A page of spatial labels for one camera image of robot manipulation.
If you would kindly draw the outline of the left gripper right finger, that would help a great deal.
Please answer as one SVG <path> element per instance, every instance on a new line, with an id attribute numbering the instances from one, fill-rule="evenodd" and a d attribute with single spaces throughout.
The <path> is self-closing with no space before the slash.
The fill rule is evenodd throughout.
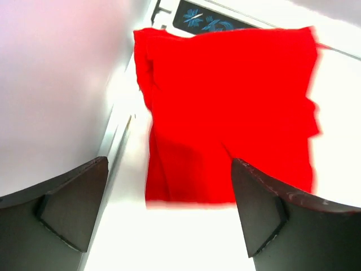
<path id="1" fill-rule="evenodd" d="M 360 208 L 304 192 L 241 159 L 232 161 L 231 178 L 257 270 L 360 269 Z"/>

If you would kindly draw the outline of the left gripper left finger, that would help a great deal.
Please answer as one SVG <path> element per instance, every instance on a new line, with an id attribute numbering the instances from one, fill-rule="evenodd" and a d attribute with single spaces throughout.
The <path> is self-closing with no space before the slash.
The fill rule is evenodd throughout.
<path id="1" fill-rule="evenodd" d="M 1 197 L 1 270 L 78 270 L 108 178 L 100 156 Z"/>

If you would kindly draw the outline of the red t shirt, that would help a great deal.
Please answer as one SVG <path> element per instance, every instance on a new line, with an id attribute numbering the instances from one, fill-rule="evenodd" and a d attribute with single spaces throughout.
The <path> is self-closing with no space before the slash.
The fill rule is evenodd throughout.
<path id="1" fill-rule="evenodd" d="M 312 191 L 307 92 L 313 29 L 242 29 L 178 37 L 134 32 L 137 81 L 151 113 L 146 203 L 235 202 L 231 162 Z"/>

